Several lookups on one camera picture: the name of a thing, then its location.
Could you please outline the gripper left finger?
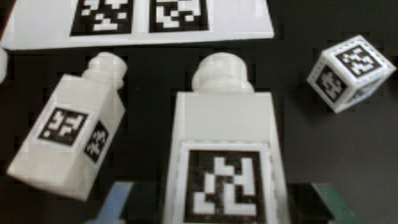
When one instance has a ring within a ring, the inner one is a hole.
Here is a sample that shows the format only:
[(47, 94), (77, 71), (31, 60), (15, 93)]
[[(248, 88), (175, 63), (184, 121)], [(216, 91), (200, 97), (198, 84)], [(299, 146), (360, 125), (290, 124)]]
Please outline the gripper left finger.
[(88, 221), (88, 224), (127, 224), (127, 221), (121, 218), (121, 213), (132, 188), (132, 182), (114, 183), (98, 216), (93, 220)]

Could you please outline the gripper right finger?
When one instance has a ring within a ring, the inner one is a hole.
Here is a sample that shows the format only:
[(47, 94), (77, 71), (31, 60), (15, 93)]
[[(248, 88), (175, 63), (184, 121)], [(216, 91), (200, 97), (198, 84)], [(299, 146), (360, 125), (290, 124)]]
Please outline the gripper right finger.
[(331, 214), (328, 224), (367, 224), (344, 200), (336, 187), (329, 183), (312, 184)]

